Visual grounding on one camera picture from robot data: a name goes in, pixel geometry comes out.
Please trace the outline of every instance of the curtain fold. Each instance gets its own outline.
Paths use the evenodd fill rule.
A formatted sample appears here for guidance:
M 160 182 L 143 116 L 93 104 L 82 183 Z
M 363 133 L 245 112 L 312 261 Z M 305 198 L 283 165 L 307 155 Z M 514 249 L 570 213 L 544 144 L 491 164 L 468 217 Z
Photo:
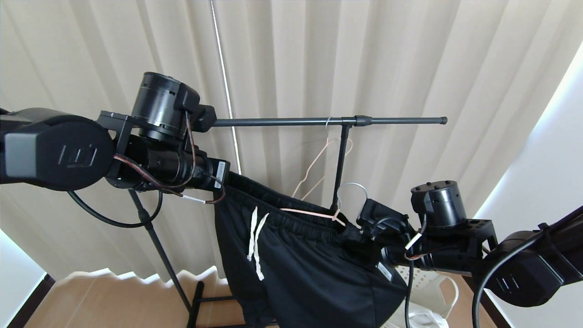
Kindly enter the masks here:
M 583 40 L 583 2 L 541 1 L 2 1 L 0 105 L 97 118 L 129 114 L 142 74 L 192 86 L 219 118 L 430 117 L 447 125 L 350 130 L 343 182 L 413 214 L 409 189 L 459 181 L 469 215 L 499 181 Z M 222 49 L 225 80 L 219 53 Z M 325 144 L 324 127 L 215 128 L 209 156 L 292 194 Z M 340 137 L 328 127 L 328 137 Z M 329 206 L 339 141 L 296 197 Z M 204 191 L 188 194 L 210 198 Z M 81 190 L 100 213 L 137 222 L 129 195 L 100 181 Z M 65 194 L 2 186 L 0 227 L 53 277 L 104 267 L 142 278 L 165 269 L 144 229 L 107 226 Z M 356 219 L 364 196 L 343 187 Z M 141 195 L 153 210 L 155 193 Z M 217 264 L 213 208 L 166 197 L 154 225 L 176 271 Z

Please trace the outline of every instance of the wall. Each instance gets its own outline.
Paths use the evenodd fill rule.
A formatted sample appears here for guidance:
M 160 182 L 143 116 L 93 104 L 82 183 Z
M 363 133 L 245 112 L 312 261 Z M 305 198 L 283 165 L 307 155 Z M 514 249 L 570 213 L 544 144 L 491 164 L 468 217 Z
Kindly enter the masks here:
M 551 224 L 583 204 L 581 90 L 583 46 L 522 152 L 476 216 L 494 221 L 499 240 L 537 229 L 541 222 Z M 498 304 L 515 327 L 581 327 L 581 295 L 583 283 L 561 288 L 537 308 Z
M 0 327 L 10 323 L 44 276 L 44 270 L 0 230 Z

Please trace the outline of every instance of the robotic arm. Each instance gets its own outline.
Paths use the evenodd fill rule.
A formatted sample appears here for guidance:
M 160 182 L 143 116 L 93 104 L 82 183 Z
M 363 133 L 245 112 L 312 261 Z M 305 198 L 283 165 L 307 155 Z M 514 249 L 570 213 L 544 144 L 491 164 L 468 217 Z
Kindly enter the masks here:
M 130 116 L 102 111 L 92 121 L 45 108 L 2 110 L 0 184 L 71 192 L 105 177 L 114 187 L 136 191 L 220 191 L 229 162 L 209 158 L 192 142 L 190 132 L 207 132 L 216 121 L 214 108 L 199 101 L 186 84 L 147 72 Z M 428 182 L 411 193 L 419 231 L 407 215 L 372 199 L 357 219 L 362 234 L 378 246 L 382 264 L 471 275 L 482 289 L 526 307 L 583 280 L 583 207 L 498 243 L 490 220 L 467 217 L 455 181 Z M 474 327 L 482 289 L 474 298 Z

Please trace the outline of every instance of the hanger hook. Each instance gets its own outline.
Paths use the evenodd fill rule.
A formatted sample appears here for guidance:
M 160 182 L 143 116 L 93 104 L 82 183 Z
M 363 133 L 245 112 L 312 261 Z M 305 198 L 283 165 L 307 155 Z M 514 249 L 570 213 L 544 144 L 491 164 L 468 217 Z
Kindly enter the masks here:
M 366 197 L 366 199 L 364 201 L 366 201 L 368 199 L 368 191 L 366 190 L 366 188 L 362 184 L 356 183 L 356 182 L 343 183 L 338 187 L 338 190 L 336 190 L 336 197 L 338 198 L 338 208 L 342 207 L 342 200 L 340 199 L 340 194 L 339 194 L 340 188 L 342 188 L 343 186 L 345 186 L 347 184 L 352 184 L 354 186 L 360 187 L 362 190 L 364 190 L 364 196 Z
M 328 119 L 326 120 L 326 125 L 324 125 L 324 128 L 326 129 L 326 138 L 328 138 L 328 122 L 330 122 L 331 118 L 332 116 L 328 117 Z

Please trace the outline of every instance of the floor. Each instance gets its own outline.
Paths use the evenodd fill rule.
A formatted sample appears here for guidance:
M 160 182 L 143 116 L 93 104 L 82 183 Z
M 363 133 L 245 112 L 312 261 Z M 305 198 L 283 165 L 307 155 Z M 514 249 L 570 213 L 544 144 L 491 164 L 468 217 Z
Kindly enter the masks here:
M 186 271 L 178 278 L 192 299 L 198 281 L 205 283 L 203 297 L 229 296 L 226 280 L 218 278 L 215 268 L 200 275 Z M 450 328 L 467 328 L 471 323 L 472 291 L 461 277 L 454 277 L 460 296 L 449 316 Z M 453 297 L 450 284 L 442 285 L 446 299 Z M 482 328 L 496 326 L 482 309 Z M 73 273 L 58 281 L 30 318 L 27 328 L 183 328 L 188 313 L 174 286 L 159 279 L 142 280 L 135 276 L 103 270 Z M 243 314 L 236 301 L 203 303 L 196 327 L 243 324 Z

